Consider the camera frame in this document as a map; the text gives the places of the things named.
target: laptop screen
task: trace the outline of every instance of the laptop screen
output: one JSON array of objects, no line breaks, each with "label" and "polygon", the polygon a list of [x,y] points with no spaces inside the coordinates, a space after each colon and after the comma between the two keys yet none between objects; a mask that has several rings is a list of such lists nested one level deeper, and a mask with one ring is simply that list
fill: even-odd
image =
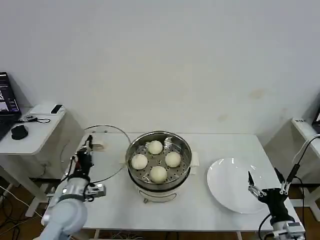
[{"label": "laptop screen", "polygon": [[6,72],[0,72],[0,115],[19,114],[14,92]]}]

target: white desk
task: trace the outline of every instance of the white desk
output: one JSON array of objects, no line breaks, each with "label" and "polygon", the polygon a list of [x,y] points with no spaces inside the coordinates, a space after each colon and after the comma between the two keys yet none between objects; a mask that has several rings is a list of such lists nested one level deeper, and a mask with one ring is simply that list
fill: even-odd
[{"label": "white desk", "polygon": [[[119,133],[105,134],[105,142],[117,145],[124,139]],[[129,134],[134,140],[140,134]],[[135,189],[128,170],[123,169],[116,176],[104,181],[106,196],[96,198],[94,202],[87,202],[88,218],[85,229],[109,230],[153,230],[153,231],[257,231],[260,222],[269,213],[266,207],[256,214],[240,214],[223,207],[210,193],[206,174],[210,164],[222,157],[237,157],[252,163],[267,182],[267,187],[279,187],[280,183],[274,169],[264,152],[258,138],[250,134],[179,134],[199,156],[200,167],[196,175],[190,175],[182,185],[179,196],[169,202],[145,204],[143,198]],[[95,166],[90,171],[91,181],[107,177],[110,173],[105,156],[93,153]],[[61,184],[57,192],[63,189]],[[299,220],[289,199],[285,201],[289,214]],[[269,221],[263,225],[262,230],[269,231],[272,227]]]},{"label": "white desk", "polygon": [[52,132],[61,121],[66,111],[59,115],[37,115],[39,119],[50,119],[49,123],[38,122],[24,122],[17,123],[18,125],[25,125],[27,127],[28,136],[21,140],[14,140],[11,138],[11,131],[0,140],[0,154],[1,155],[35,155],[44,146]]},{"label": "white desk", "polygon": [[[311,124],[309,124],[307,121],[305,121],[302,118],[294,117],[292,119],[293,126],[299,131],[301,136],[305,140],[312,140],[314,138],[314,135],[318,134]],[[317,155],[318,158],[320,158],[320,139],[315,139],[310,143],[310,148],[314,151],[314,153]],[[314,170],[314,167],[312,165],[308,165],[307,168],[309,172],[305,172],[304,175],[312,172]],[[304,201],[305,206],[310,207],[314,217],[318,222],[320,222],[320,209],[318,205],[316,204],[316,200],[320,199],[320,187],[316,188],[313,192],[309,193],[309,190],[304,187]],[[303,201],[302,199],[293,199],[291,200],[292,204],[295,207],[302,207]]]},{"label": "white desk", "polygon": [[51,121],[49,123],[18,123],[15,126],[23,124],[28,128],[28,136],[26,138],[14,140],[11,138],[11,131],[9,131],[7,135],[0,140],[0,165],[35,197],[43,201],[46,199],[44,191],[29,179],[29,176],[26,174],[26,170],[21,163],[21,158],[28,158],[28,156],[37,154],[64,115],[65,111],[61,112],[59,115],[37,115],[39,119],[46,118]]}]

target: white plate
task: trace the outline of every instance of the white plate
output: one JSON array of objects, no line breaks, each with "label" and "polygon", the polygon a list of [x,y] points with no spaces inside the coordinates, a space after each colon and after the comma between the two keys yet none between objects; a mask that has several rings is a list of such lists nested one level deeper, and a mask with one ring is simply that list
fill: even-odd
[{"label": "white plate", "polygon": [[266,183],[257,169],[238,158],[218,159],[206,175],[212,195],[226,208],[241,214],[254,214],[266,207],[248,191],[248,171],[256,186],[263,189]]}]

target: white bun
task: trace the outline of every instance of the white bun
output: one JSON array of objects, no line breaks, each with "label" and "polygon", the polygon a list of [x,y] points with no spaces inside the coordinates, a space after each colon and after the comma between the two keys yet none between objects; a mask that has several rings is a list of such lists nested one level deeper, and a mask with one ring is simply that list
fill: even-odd
[{"label": "white bun", "polygon": [[131,159],[131,165],[134,169],[141,170],[144,169],[148,164],[148,159],[145,155],[137,154]]},{"label": "white bun", "polygon": [[170,168],[176,168],[180,165],[181,163],[181,156],[179,153],[172,151],[169,152],[165,156],[165,163],[170,167]]},{"label": "white bun", "polygon": [[155,166],[150,171],[151,181],[161,184],[167,179],[167,171],[163,166]]},{"label": "white bun", "polygon": [[156,155],[162,152],[163,146],[159,141],[152,141],[148,144],[149,153]]}]

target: steamer basket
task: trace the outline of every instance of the steamer basket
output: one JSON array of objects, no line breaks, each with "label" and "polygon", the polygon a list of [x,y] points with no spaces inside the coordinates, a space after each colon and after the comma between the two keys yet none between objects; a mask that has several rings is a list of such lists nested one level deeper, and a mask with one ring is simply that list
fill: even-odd
[{"label": "steamer basket", "polygon": [[[157,140],[162,143],[163,150],[157,155],[148,152],[148,144]],[[181,155],[181,164],[171,168],[166,165],[165,157],[170,152]],[[131,159],[136,154],[142,154],[148,159],[147,166],[142,170],[136,170],[131,165]],[[139,136],[128,147],[125,155],[128,171],[131,179],[140,188],[151,192],[166,192],[180,186],[190,173],[192,152],[188,143],[180,136],[165,132],[153,131]],[[156,184],[150,179],[150,171],[155,166],[162,166],[167,171],[167,179],[164,183]]]}]

